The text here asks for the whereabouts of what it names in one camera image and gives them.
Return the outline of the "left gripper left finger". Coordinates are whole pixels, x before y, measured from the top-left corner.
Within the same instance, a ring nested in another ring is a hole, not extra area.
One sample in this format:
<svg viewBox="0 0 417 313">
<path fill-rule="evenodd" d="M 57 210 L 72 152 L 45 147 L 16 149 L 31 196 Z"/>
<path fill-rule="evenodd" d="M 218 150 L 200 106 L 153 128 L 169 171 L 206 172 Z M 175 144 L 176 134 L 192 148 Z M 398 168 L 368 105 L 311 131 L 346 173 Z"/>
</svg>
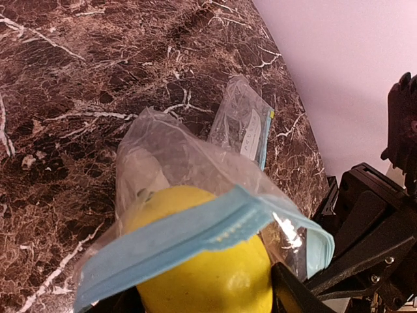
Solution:
<svg viewBox="0 0 417 313">
<path fill-rule="evenodd" d="M 143 313 L 143 304 L 136 288 L 130 288 L 99 301 L 88 313 Z"/>
</svg>

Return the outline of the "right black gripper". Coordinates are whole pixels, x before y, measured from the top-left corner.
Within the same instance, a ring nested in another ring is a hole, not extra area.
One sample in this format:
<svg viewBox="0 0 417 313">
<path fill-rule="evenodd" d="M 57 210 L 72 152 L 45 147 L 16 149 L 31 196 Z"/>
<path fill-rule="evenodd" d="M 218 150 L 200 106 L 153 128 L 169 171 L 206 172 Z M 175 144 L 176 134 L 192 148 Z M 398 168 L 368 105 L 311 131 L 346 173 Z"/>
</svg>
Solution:
<svg viewBox="0 0 417 313">
<path fill-rule="evenodd" d="M 416 295 L 416 200 L 366 163 L 328 182 L 313 220 L 333 236 L 334 255 L 307 289 L 320 300 L 377 294 L 400 309 Z"/>
</svg>

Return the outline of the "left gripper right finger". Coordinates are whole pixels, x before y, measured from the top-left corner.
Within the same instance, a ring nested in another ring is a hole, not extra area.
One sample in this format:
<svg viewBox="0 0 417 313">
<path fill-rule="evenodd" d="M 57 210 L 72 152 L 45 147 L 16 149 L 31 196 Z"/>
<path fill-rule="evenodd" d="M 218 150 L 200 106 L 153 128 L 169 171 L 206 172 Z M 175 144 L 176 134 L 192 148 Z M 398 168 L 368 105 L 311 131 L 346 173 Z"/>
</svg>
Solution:
<svg viewBox="0 0 417 313">
<path fill-rule="evenodd" d="M 272 313 L 333 313 L 320 302 L 282 263 L 271 269 L 274 300 Z"/>
</svg>

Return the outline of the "yellow toy potato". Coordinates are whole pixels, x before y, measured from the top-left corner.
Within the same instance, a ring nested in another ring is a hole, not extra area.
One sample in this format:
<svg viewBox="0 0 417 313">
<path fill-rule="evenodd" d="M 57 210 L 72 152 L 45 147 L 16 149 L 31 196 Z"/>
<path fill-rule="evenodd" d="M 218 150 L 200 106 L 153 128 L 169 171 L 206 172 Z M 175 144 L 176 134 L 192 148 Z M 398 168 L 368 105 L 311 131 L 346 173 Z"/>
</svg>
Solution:
<svg viewBox="0 0 417 313">
<path fill-rule="evenodd" d="M 215 199 L 194 186 L 143 189 L 124 218 L 123 233 Z M 271 312 L 271 265 L 261 239 L 202 252 L 136 286 L 146 312 Z"/>
</svg>

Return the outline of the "large clear zip bag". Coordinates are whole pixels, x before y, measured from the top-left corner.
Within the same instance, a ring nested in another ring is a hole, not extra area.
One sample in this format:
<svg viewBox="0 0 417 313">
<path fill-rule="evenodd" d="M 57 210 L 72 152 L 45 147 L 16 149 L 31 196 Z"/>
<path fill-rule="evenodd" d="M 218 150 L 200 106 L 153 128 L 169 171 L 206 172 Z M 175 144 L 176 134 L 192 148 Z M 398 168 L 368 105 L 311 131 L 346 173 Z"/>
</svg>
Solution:
<svg viewBox="0 0 417 313">
<path fill-rule="evenodd" d="M 215 199 L 123 233 L 143 190 L 194 186 Z M 195 137 L 181 122 L 146 108 L 119 144 L 114 224 L 77 268 L 74 312 L 146 282 L 202 252 L 226 250 L 257 235 L 271 269 L 284 264 L 302 282 L 332 260 L 333 237 L 247 157 Z"/>
</svg>

